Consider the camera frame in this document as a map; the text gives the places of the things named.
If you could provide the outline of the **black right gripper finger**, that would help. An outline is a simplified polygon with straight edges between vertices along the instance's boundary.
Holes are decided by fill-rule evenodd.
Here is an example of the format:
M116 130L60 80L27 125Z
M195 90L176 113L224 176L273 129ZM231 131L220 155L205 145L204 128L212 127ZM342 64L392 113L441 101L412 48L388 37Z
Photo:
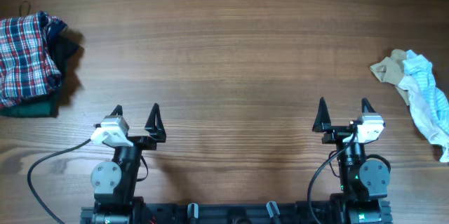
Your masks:
M363 98L361 100L361 109L362 113L375 113L374 108L370 104L369 100L367 98Z
M331 130L331 120L328 112L328 107L324 97L319 100L319 108L316 114L312 131L315 133L324 133Z

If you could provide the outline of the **red blue plaid garment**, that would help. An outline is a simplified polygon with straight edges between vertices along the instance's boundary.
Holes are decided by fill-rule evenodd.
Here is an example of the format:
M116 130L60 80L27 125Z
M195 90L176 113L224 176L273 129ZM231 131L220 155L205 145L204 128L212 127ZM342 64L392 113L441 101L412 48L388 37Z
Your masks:
M66 28L44 11L1 20L1 107L48 95L60 87L62 73L50 45Z

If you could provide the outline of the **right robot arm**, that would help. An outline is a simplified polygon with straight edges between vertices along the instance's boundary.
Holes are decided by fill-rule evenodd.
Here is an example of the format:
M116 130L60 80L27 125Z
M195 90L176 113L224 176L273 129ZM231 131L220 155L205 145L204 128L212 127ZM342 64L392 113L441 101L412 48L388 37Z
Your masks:
M361 115L347 126L333 125L324 98L312 127L322 133L323 144L336 150L317 169L307 189L307 207L313 223L392 223L390 203L385 200L391 164L378 154L366 154L365 146L376 141L386 124L367 98L361 101ZM315 180L332 161L338 162L340 193L330 196L324 210L313 206L311 191Z

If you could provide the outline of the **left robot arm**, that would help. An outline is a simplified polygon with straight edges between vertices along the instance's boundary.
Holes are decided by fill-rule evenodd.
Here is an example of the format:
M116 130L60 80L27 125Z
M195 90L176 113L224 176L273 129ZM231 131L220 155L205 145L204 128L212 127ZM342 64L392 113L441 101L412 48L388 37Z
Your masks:
M147 166L142 152L155 150L158 143L166 141L159 105L155 103L149 113L146 136L129 136L128 131L120 105L95 125L91 141L113 148L114 155L111 161L99 163L91 173L95 204L81 211L81 223L144 223L144 199L134 193L136 184L143 180L138 177L140 165Z

